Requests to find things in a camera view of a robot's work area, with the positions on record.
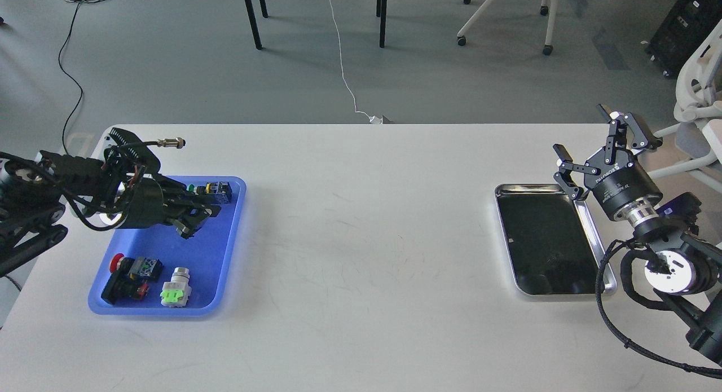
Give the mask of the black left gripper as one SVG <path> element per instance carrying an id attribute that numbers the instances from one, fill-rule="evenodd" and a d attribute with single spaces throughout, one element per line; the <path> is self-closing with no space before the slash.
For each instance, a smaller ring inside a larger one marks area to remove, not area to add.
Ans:
<path id="1" fill-rule="evenodd" d="M 179 205 L 169 201 L 178 201 Z M 196 194 L 186 191 L 185 184 L 164 178 L 160 181 L 142 179 L 135 189 L 123 222 L 118 228 L 149 228 L 156 224 L 175 227 L 183 239 L 189 239 L 204 222 L 216 217 L 222 202 L 214 194 Z"/>

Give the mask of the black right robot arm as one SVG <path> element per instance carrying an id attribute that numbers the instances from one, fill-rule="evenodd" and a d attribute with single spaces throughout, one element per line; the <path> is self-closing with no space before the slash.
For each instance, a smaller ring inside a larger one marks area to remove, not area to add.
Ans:
<path id="1" fill-rule="evenodd" d="M 601 317 L 624 347 L 683 371 L 720 378 L 720 295 L 705 310 L 686 299 L 720 283 L 720 250 L 698 235 L 701 201 L 684 192 L 661 205 L 663 195 L 637 154 L 658 148 L 662 140 L 630 113 L 612 112 L 601 104 L 597 109 L 609 124 L 609 134 L 585 163 L 576 164 L 563 145 L 553 148 L 559 158 L 554 179 L 571 200 L 583 201 L 591 193 L 609 220 L 627 221 L 633 227 L 632 238 L 615 240 L 601 260 L 595 281 Z M 716 367 L 663 358 L 634 343 L 609 320 L 601 300 L 602 276 L 611 256 L 622 248 L 628 251 L 620 262 L 619 277 L 627 296 L 648 309 L 674 312 L 689 328 L 689 346 Z"/>

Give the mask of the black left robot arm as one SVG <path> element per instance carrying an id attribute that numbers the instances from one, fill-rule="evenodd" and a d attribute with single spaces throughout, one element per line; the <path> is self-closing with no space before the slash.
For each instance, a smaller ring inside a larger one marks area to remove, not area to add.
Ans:
<path id="1" fill-rule="evenodd" d="M 112 128 L 100 159 L 40 151 L 32 161 L 2 153 L 2 275 L 64 240 L 70 208 L 91 230 L 173 226 L 193 237 L 232 199 L 227 182 L 186 186 L 160 173 L 152 146 L 183 148 L 183 138 L 143 141 Z"/>

